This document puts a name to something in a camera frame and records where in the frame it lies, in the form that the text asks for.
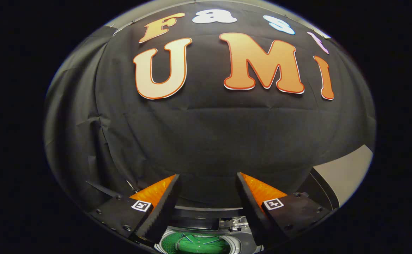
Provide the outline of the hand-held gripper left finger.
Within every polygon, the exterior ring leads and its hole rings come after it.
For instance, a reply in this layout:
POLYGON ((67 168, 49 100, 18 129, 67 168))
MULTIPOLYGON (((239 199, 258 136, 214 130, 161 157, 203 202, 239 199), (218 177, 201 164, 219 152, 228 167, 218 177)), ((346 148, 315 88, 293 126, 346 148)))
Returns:
POLYGON ((153 247, 162 239, 174 213, 182 186, 180 175, 139 181, 140 177, 127 180, 130 190, 120 192, 89 180, 88 185, 108 196, 89 211, 89 216, 123 241, 134 246, 153 247))

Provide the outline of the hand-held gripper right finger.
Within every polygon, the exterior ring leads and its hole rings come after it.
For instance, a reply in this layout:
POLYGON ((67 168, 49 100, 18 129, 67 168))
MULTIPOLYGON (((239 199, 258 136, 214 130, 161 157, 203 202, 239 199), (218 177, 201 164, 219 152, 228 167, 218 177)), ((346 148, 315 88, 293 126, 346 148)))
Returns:
POLYGON ((254 241, 265 248, 296 238, 332 215, 306 193, 286 194, 242 172, 236 185, 254 241))

